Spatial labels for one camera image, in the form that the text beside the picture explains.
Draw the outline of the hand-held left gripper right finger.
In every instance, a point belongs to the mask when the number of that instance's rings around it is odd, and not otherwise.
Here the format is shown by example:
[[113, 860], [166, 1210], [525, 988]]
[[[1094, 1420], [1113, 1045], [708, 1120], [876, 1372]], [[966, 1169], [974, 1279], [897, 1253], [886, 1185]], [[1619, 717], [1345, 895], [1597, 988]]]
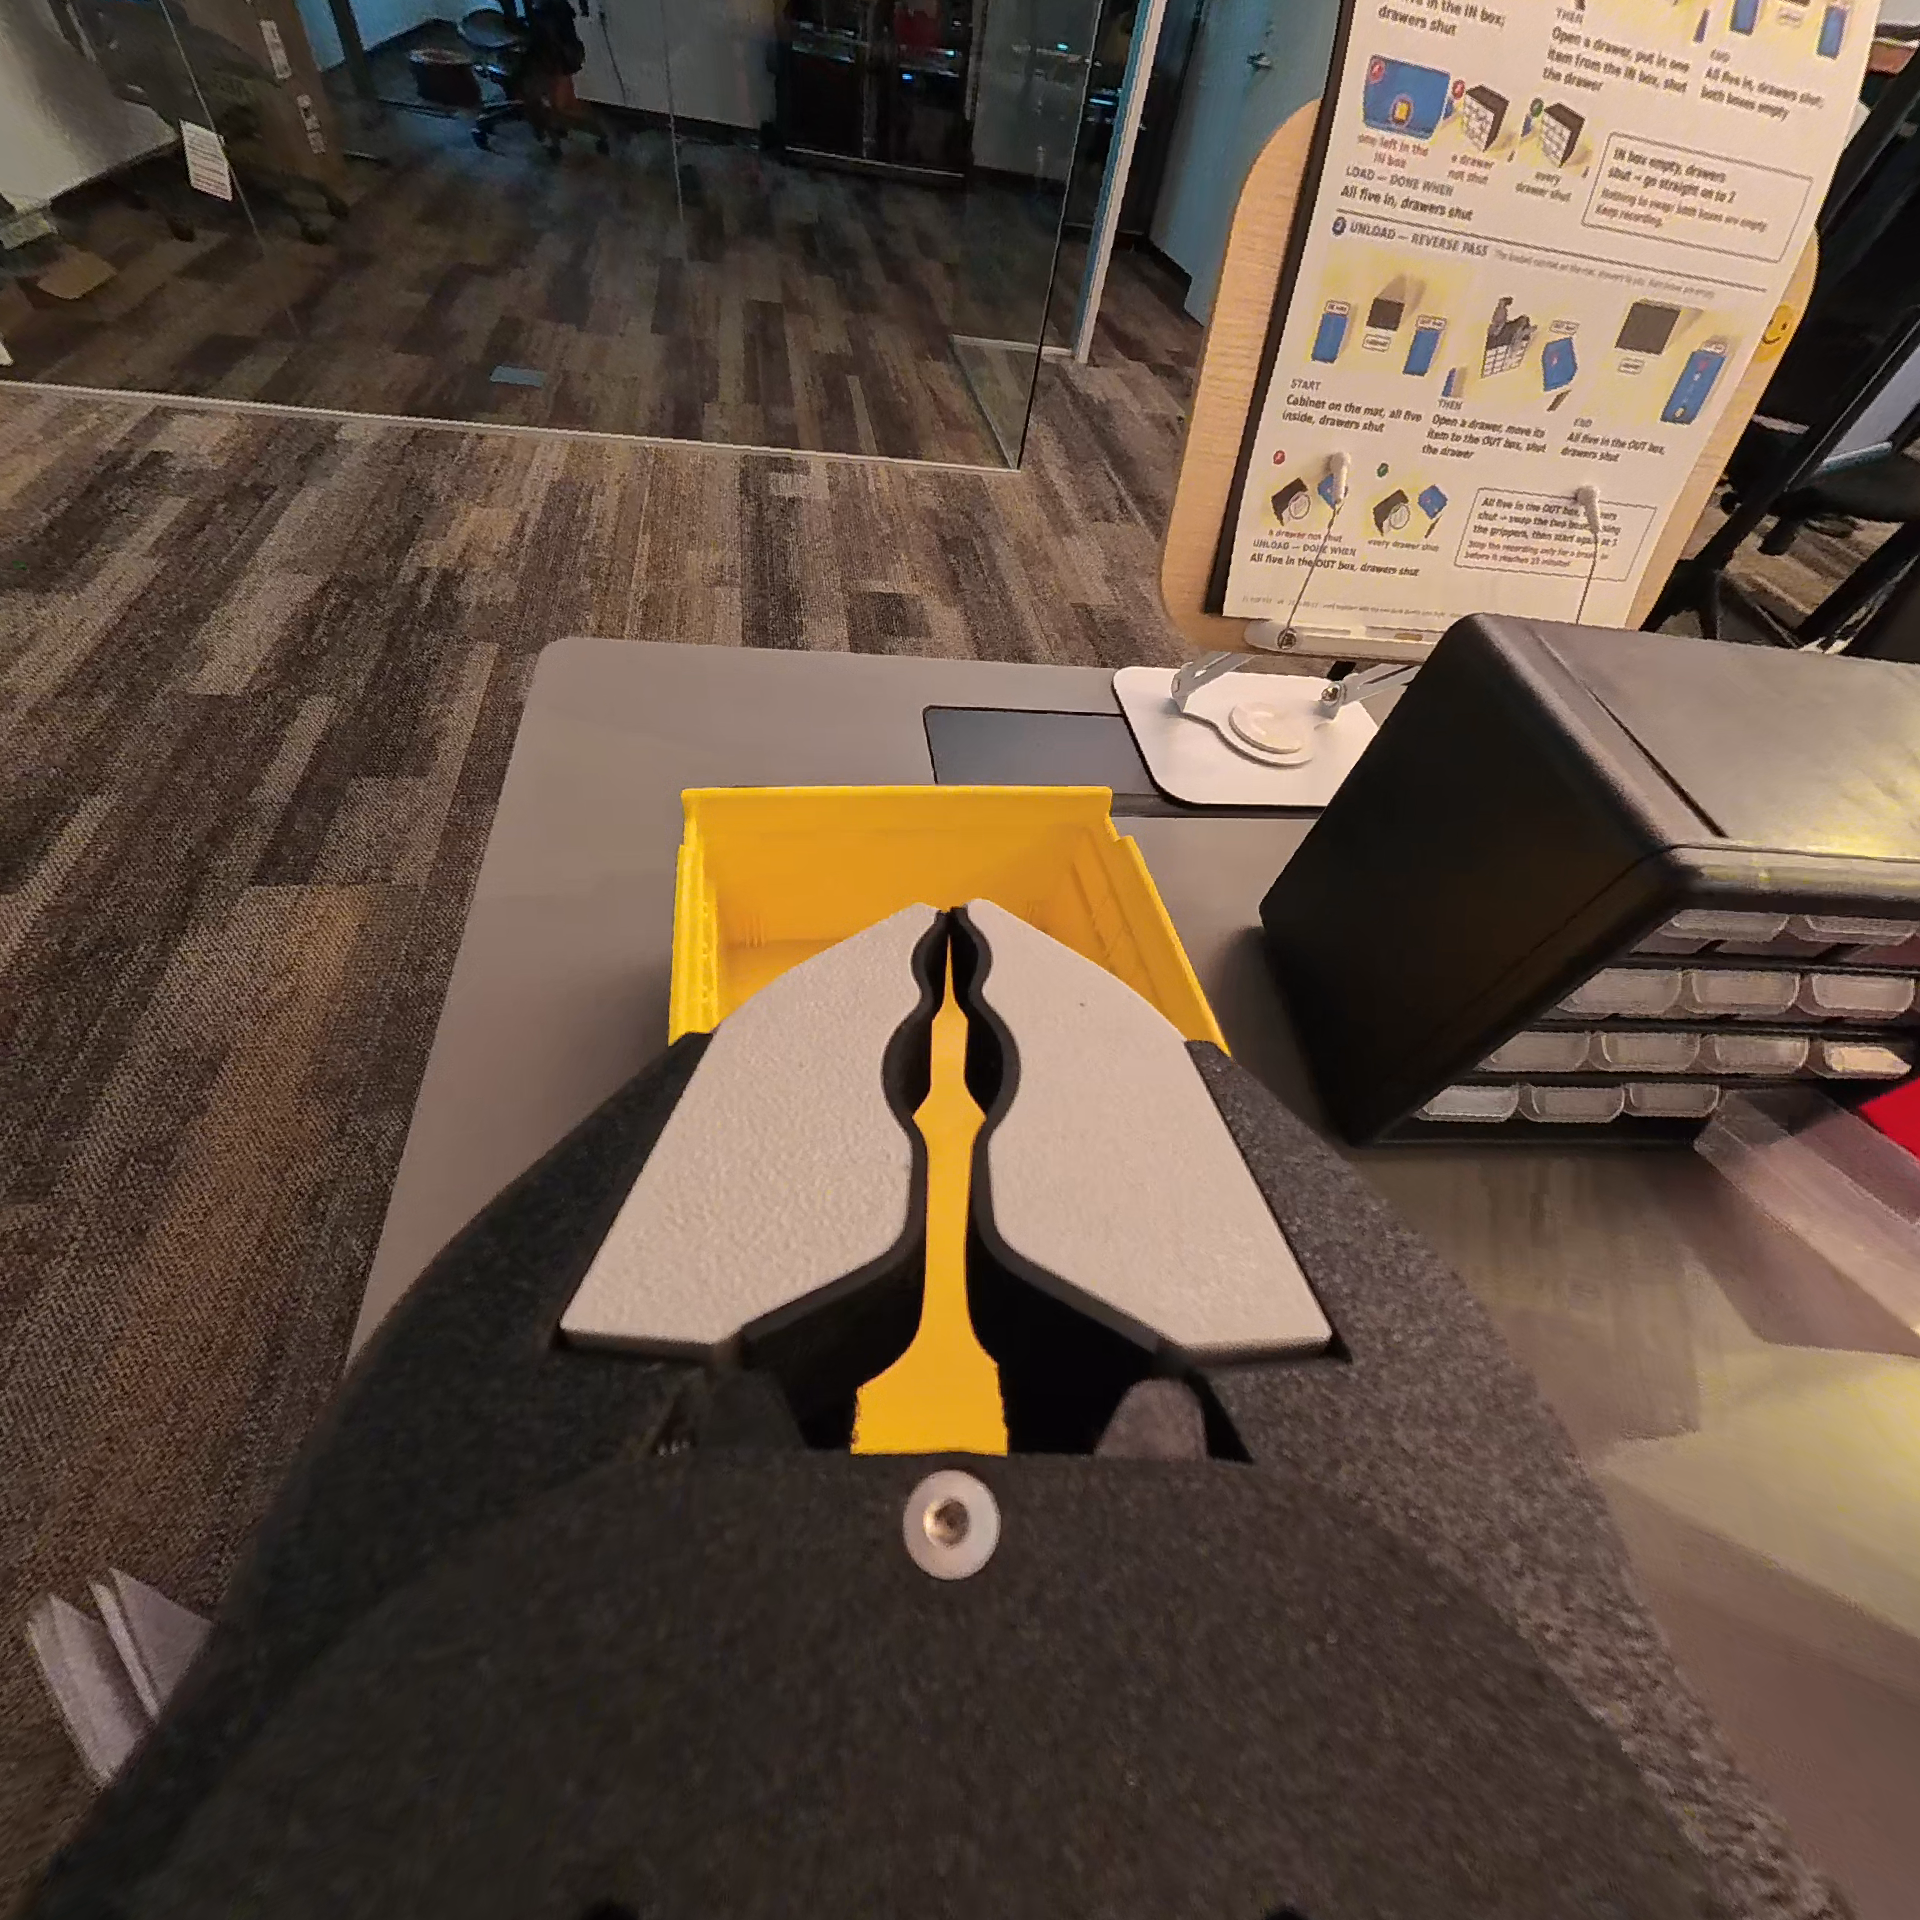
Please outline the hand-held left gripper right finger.
[[1326, 1359], [1337, 1332], [1227, 1124], [1203, 1050], [1099, 961], [988, 897], [955, 911], [981, 1108], [966, 1310], [1010, 1450], [1091, 1455], [1140, 1384]]

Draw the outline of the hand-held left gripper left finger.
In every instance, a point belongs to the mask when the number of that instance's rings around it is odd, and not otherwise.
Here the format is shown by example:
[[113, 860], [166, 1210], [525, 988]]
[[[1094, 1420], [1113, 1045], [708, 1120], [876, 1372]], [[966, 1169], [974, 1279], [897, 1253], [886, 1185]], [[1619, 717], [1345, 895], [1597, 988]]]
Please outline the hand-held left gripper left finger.
[[812, 1441], [921, 1325], [946, 911], [789, 966], [706, 1037], [561, 1318], [571, 1348], [774, 1378]]

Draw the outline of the yellow plastic bin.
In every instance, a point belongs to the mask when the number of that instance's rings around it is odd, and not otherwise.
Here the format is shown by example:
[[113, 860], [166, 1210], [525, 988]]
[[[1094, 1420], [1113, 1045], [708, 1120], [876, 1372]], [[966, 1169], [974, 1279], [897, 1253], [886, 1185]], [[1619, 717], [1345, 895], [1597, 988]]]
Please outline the yellow plastic bin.
[[[1139, 845], [1098, 785], [689, 789], [669, 945], [669, 1040], [706, 1033], [779, 973], [907, 904], [988, 897], [1116, 973], [1184, 1040], [1226, 1034]], [[902, 1356], [858, 1389], [858, 1453], [1002, 1455], [1008, 1430], [966, 1293], [981, 1101], [954, 1001], [907, 1047], [907, 1114], [929, 1152], [926, 1277]]]

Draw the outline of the black drawer cabinet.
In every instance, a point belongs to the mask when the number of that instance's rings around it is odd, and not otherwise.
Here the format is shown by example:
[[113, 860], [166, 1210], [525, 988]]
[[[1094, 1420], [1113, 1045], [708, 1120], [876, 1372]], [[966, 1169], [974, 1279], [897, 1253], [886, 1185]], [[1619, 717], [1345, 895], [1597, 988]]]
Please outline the black drawer cabinet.
[[1347, 1145], [1678, 1145], [1408, 1117], [1691, 908], [1918, 926], [1918, 666], [1461, 618], [1262, 897]]

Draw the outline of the grid of clear drawers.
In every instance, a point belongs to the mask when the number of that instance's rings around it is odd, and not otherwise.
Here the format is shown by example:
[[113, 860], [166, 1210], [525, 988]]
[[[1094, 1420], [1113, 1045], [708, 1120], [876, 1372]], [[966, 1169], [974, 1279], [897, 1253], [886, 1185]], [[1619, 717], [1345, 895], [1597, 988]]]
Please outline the grid of clear drawers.
[[1672, 914], [1408, 1120], [1693, 1130], [1740, 1092], [1866, 1101], [1915, 1076], [1915, 914]]

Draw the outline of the clear plastic drawer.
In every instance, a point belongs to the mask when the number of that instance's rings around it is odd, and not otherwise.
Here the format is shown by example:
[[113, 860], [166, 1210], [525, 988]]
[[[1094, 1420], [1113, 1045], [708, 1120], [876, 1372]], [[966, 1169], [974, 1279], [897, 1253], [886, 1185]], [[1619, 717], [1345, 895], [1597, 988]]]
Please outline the clear plastic drawer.
[[1915, 1356], [1918, 1161], [1813, 1087], [1726, 1095], [1696, 1152], [1749, 1207], [1874, 1313], [1886, 1352]]

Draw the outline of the white metal stand base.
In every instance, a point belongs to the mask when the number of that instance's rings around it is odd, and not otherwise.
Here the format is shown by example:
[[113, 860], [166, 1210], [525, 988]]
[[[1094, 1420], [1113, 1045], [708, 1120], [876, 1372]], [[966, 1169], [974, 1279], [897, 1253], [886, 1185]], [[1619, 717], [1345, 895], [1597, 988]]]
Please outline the white metal stand base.
[[1403, 687], [1414, 663], [1345, 677], [1257, 666], [1224, 654], [1182, 666], [1128, 665], [1113, 694], [1144, 767], [1196, 808], [1318, 808], [1376, 738], [1372, 698]]

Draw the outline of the dark rectangular desk panel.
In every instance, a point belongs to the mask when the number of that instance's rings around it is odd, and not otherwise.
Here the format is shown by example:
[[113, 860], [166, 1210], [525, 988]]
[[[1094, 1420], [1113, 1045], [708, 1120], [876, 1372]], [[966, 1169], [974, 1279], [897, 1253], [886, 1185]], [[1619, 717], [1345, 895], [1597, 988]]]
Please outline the dark rectangular desk panel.
[[929, 706], [929, 758], [937, 784], [1105, 785], [1152, 797], [1145, 760], [1116, 710]]

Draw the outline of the rounded wooden backing board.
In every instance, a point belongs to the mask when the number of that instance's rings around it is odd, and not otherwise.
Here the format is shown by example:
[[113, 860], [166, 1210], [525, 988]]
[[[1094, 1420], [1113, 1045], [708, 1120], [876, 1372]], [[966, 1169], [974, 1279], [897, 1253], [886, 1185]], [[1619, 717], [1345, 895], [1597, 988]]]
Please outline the rounded wooden backing board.
[[[1310, 100], [1266, 140], [1238, 191], [1220, 261], [1158, 576], [1163, 609], [1188, 649], [1198, 654], [1230, 649], [1245, 631], [1245, 618], [1209, 607], [1214, 593], [1209, 580], [1217, 550], [1233, 532], [1235, 473], [1256, 406], [1264, 329], [1281, 288], [1293, 215], [1305, 191], [1318, 114], [1321, 102]], [[1811, 237], [1782, 297], [1782, 304], [1802, 305], [1803, 318], [1816, 290], [1818, 254], [1819, 241]], [[1661, 589], [1684, 558], [1688, 542], [1714, 498], [1742, 432], [1760, 408], [1781, 358], [1760, 361], [1755, 352], [1723, 416], [1706, 438], [1650, 550], [1629, 607], [1634, 623], [1650, 618]]]

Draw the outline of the white paper sheets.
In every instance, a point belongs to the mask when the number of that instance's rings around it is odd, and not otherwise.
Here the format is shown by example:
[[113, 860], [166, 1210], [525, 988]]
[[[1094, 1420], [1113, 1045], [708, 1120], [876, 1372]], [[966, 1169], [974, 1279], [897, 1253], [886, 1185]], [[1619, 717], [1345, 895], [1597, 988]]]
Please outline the white paper sheets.
[[27, 1644], [88, 1776], [105, 1788], [156, 1726], [209, 1640], [210, 1621], [113, 1567], [90, 1599], [37, 1597]]

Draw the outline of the instruction poster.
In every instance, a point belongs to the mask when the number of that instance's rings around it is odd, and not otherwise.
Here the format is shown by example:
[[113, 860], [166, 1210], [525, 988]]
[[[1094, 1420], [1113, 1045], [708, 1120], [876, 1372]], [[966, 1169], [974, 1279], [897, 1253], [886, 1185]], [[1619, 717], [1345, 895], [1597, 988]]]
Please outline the instruction poster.
[[[1816, 232], [1878, 21], [1870, 1], [1345, 5], [1220, 613], [1312, 636], [1624, 626]], [[1316, 490], [1332, 450], [1337, 511]]]

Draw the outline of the dark storage shelf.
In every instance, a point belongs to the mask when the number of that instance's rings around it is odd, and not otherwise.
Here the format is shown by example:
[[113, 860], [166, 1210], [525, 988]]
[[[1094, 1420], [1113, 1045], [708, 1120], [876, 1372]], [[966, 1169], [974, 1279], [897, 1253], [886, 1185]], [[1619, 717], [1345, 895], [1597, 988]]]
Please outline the dark storage shelf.
[[961, 185], [977, 13], [974, 1], [782, 1], [777, 145], [867, 176]]

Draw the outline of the black office chair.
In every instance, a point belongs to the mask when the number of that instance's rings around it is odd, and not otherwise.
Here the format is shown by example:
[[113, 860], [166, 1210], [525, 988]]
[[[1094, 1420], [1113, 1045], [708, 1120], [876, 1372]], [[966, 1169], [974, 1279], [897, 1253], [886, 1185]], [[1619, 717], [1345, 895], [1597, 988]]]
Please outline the black office chair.
[[515, 5], [515, 12], [475, 7], [457, 21], [457, 34], [475, 55], [475, 77], [502, 90], [500, 102], [482, 108], [473, 119], [475, 148], [491, 151], [497, 128], [524, 122], [552, 159], [562, 157], [562, 142], [571, 133], [587, 135], [600, 154], [610, 154], [603, 122], [573, 87], [586, 69], [577, 5], [525, 1]]

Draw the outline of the black computer monitor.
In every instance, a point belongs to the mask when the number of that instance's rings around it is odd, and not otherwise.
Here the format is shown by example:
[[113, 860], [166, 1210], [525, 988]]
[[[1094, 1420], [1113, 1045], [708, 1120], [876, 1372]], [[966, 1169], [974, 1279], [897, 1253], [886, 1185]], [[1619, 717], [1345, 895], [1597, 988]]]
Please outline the black computer monitor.
[[1836, 318], [1848, 319], [1834, 420], [1819, 428], [1816, 473], [1866, 464], [1898, 432], [1896, 399], [1913, 390], [1906, 362], [1915, 354], [1915, 36], [1898, 40], [1906, 55], [1862, 135], [1870, 148], [1856, 166], [1853, 191], [1830, 228]]

